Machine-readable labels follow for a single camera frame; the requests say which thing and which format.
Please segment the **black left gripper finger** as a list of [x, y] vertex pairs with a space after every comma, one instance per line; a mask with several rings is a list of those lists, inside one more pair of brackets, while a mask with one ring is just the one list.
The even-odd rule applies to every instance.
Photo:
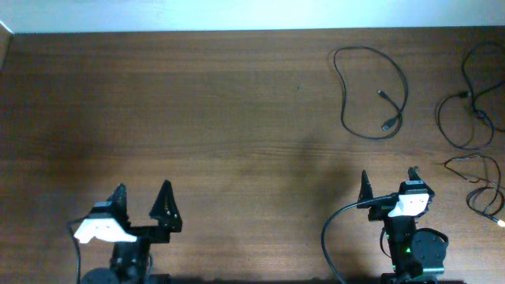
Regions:
[[121, 227], [129, 226], [129, 216], [127, 214], [127, 190], [124, 184], [119, 184], [111, 196], [107, 199], [111, 202], [109, 212], [120, 224]]
[[170, 181], [165, 180], [163, 182], [149, 216], [158, 222], [158, 226], [169, 230], [171, 233], [181, 233], [182, 219]]

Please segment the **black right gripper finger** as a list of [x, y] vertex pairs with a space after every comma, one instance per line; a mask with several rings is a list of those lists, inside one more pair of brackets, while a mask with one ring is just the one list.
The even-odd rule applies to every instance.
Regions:
[[407, 174], [408, 174], [408, 177], [409, 177], [407, 185], [410, 187], [410, 189], [416, 189], [417, 191], [424, 190], [424, 191], [426, 191], [427, 194], [430, 195], [430, 197], [434, 197], [435, 192], [420, 177], [420, 175], [419, 175], [419, 167], [418, 166], [412, 166], [412, 167], [410, 167], [408, 169], [408, 171], [407, 171]]
[[370, 184], [370, 181], [368, 179], [368, 175], [366, 170], [362, 170], [361, 172], [361, 188], [360, 192], [358, 195], [358, 205], [357, 208], [359, 209], [366, 209], [371, 207], [371, 201], [373, 200], [374, 196], [372, 193], [372, 186]]

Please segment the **black USB cable thick plug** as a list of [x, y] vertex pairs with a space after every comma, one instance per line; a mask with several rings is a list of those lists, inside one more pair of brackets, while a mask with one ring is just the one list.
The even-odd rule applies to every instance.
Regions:
[[339, 119], [351, 135], [390, 140], [403, 125], [410, 90], [400, 65], [381, 50], [340, 47], [331, 63], [342, 89]]

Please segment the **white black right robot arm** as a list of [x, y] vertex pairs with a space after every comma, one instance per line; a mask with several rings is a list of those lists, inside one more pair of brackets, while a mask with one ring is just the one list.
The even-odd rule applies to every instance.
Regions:
[[375, 197], [363, 171], [358, 207], [368, 210], [370, 222], [383, 222], [381, 236], [387, 239], [393, 271], [382, 274], [381, 283], [436, 283], [437, 276], [444, 273], [448, 237], [431, 228], [416, 227], [435, 193], [413, 167], [408, 176], [397, 192]]

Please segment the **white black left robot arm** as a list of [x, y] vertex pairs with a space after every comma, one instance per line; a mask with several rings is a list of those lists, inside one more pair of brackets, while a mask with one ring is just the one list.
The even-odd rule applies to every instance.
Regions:
[[149, 217], [157, 223], [134, 226], [127, 213], [127, 189], [120, 184], [105, 201], [96, 203], [84, 217], [73, 237], [80, 244], [93, 239], [112, 243], [108, 267], [94, 268], [80, 283], [169, 283], [170, 278], [154, 275], [152, 245], [165, 245], [170, 235], [182, 231], [182, 219], [170, 181], [162, 183]]

